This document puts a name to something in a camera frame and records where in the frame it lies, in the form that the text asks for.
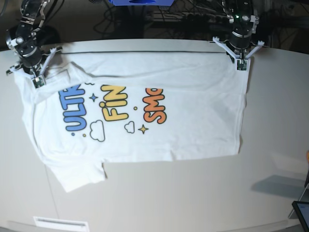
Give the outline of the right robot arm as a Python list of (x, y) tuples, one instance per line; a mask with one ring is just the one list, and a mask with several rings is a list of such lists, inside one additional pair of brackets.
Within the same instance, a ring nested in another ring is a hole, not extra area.
[(24, 0), (20, 7), (22, 17), (16, 30), (8, 29), (6, 44), (20, 58), (21, 65), (36, 75), (42, 63), (41, 45), (37, 40), (46, 21), (44, 10), (49, 0)]

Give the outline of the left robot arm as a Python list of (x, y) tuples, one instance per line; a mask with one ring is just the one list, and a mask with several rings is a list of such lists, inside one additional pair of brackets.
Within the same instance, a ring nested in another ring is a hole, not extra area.
[(229, 47), (243, 58), (248, 53), (252, 35), (256, 33), (259, 24), (257, 10), (251, 0), (223, 0), (222, 7), (232, 28)]

